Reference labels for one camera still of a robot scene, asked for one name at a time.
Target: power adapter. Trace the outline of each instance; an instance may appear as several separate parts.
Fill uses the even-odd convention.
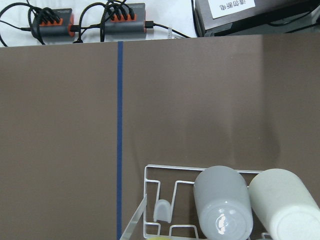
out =
[[[133,11],[129,11],[129,15],[126,13],[118,14],[109,18],[109,13],[106,13],[105,19],[109,18],[105,22],[105,34],[137,34],[146,33],[145,21],[146,21],[146,4],[145,3],[129,3]]]
[[[74,24],[74,15],[71,8],[52,9],[58,19],[44,18],[39,24],[41,37],[74,37],[75,33],[71,32],[71,26]],[[34,38],[38,39],[37,18],[32,23]]]

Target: blue tape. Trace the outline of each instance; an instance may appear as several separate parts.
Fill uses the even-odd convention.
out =
[[[123,111],[123,50],[124,43],[118,42],[117,62],[117,142],[116,142],[116,239],[122,235],[122,111]]]

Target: white surface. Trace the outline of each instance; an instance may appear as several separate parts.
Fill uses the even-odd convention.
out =
[[[199,224],[209,240],[246,240],[253,229],[246,181],[226,166],[212,166],[194,182]]]
[[[214,19],[256,6],[255,0],[209,0],[208,2]]]
[[[320,240],[320,210],[295,174],[269,169],[249,185],[252,209],[274,240]]]
[[[0,10],[12,3],[22,2],[25,0],[0,0]],[[31,5],[44,8],[49,7],[51,9],[59,8],[72,8],[74,13],[74,24],[78,24],[81,12],[88,5],[96,2],[106,3],[106,0],[30,0]],[[127,0],[127,4],[130,3],[145,3],[146,8],[146,21],[154,21],[157,24],[165,25],[169,28],[175,29],[189,37],[196,37],[191,0]],[[103,13],[102,6],[95,6],[87,11],[83,18],[82,26],[89,26],[91,24],[97,24],[101,20]],[[29,27],[28,24],[28,8],[25,6],[15,6],[8,10],[1,20],[9,22],[17,27]],[[20,31],[7,26],[0,22],[0,33],[3,40],[8,46],[31,46],[40,45],[40,43],[32,37],[30,32]],[[106,37],[106,42],[114,41],[135,41],[135,40],[155,40],[155,39],[167,39],[168,30],[155,26],[154,29],[147,29],[145,37],[132,37],[132,36],[117,36]],[[68,41],[53,41],[46,42],[48,44],[71,44],[78,37],[77,33],[75,38],[70,38]],[[85,43],[97,43],[100,41],[99,29],[89,29],[83,36],[82,40]]]

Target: dish rack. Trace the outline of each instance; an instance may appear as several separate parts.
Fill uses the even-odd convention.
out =
[[[147,204],[151,199],[154,200],[156,203],[158,200],[160,200],[160,191],[161,191],[161,186],[162,186],[162,181],[157,179],[158,177],[153,177],[151,176],[151,172],[153,171],[174,171],[174,175],[179,172],[184,172],[184,177],[183,179],[175,179],[174,181],[174,188],[173,188],[173,193],[172,193],[172,199],[171,203],[168,203],[168,206],[170,207],[168,212],[171,214],[170,219],[172,215],[174,214],[174,209],[175,209],[175,204],[176,203],[176,198],[177,198],[177,193],[179,192],[179,189],[181,188],[182,185],[189,185],[193,186],[194,185],[194,180],[196,176],[204,171],[206,168],[200,168],[200,167],[188,167],[188,166],[170,166],[170,165],[154,165],[154,164],[148,164],[144,168],[144,182],[143,182],[143,199],[139,206],[137,207],[135,213],[133,214],[130,222],[128,223],[126,229],[124,230],[120,240],[133,240],[131,239],[131,236],[138,224],[139,221],[142,220],[142,225],[143,225],[143,237],[145,239],[149,238],[154,238],[154,237],[167,237],[171,240],[205,240],[206,238],[200,237],[201,230],[199,229],[199,226],[192,222],[188,222],[186,224],[169,224],[167,222],[163,221],[157,221],[157,220],[150,220],[150,211],[148,209],[150,206]],[[241,175],[246,175],[250,176],[253,178],[257,174],[261,173],[262,171],[259,170],[236,170],[238,173]],[[193,174],[193,179],[190,180],[189,177],[185,177],[187,175]],[[156,185],[156,191],[153,191],[152,194],[148,194],[148,185]],[[150,232],[148,230],[148,227],[153,228],[153,232]],[[176,229],[187,229],[189,232],[192,232],[193,236],[180,236],[173,234],[173,231]],[[259,238],[260,240],[272,240],[270,235],[267,232],[262,232],[259,234],[261,237]],[[257,237],[253,238],[248,238],[247,240],[256,240]]]

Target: gray cup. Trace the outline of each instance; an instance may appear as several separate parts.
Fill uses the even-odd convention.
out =
[[[234,169],[212,166],[194,182],[194,200],[203,234],[209,240],[246,240],[253,217],[246,181]]]

